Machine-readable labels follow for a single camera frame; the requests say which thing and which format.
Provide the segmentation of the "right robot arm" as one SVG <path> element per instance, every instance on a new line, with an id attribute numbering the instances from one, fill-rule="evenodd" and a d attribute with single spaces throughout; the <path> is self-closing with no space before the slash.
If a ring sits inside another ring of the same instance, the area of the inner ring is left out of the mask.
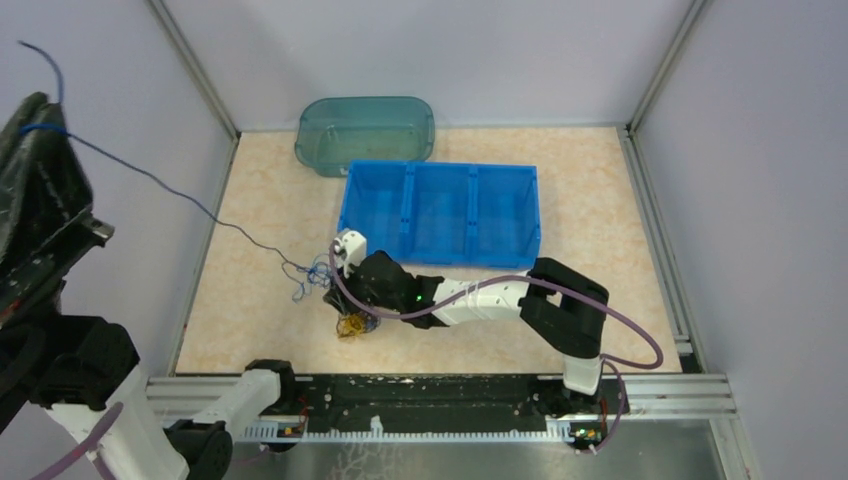
<path id="1" fill-rule="evenodd" d="M 563 398 L 576 412 L 602 398 L 600 347 L 608 290 L 551 259 L 540 257 L 503 282 L 413 275 L 386 252 L 340 267 L 323 300 L 340 316 L 393 318 L 418 329 L 468 322 L 522 322 L 564 357 Z"/>

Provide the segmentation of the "blue three-compartment bin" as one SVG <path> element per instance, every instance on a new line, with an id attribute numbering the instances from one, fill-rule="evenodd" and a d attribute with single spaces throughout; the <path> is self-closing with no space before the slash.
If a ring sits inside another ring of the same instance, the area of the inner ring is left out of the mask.
<path id="1" fill-rule="evenodd" d="M 542 239 L 537 170 L 355 160 L 337 228 L 399 263 L 528 269 Z"/>

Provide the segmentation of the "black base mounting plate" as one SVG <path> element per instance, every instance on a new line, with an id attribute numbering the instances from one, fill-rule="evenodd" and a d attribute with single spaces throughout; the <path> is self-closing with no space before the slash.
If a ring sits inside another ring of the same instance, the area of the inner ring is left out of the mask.
<path id="1" fill-rule="evenodd" d="M 619 383 L 569 393 L 560 376 L 316 374 L 299 377 L 264 415 L 292 415 L 309 433 L 357 433 L 379 418 L 387 433 L 535 433 L 550 420 L 628 412 Z"/>

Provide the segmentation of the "teal transparent plastic tub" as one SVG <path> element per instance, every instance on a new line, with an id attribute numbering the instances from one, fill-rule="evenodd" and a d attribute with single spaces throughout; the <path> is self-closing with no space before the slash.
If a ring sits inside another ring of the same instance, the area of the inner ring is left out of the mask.
<path id="1" fill-rule="evenodd" d="M 323 98 L 303 110 L 294 153 L 320 176 L 344 177 L 353 160 L 425 161 L 435 136 L 433 110 L 417 97 Z"/>

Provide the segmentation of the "aluminium frame rail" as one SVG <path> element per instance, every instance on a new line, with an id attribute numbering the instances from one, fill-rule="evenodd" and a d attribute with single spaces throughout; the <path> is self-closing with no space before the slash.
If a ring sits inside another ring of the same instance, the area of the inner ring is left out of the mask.
<path id="1" fill-rule="evenodd" d="M 327 415 L 357 407 L 496 408 L 509 415 L 555 412 L 578 418 L 613 414 L 617 408 L 635 419 L 689 420 L 733 418 L 736 403 L 720 374 L 626 374 L 603 377 L 589 396 L 569 393 L 558 375 L 330 375 L 299 376 L 284 396 Z"/>

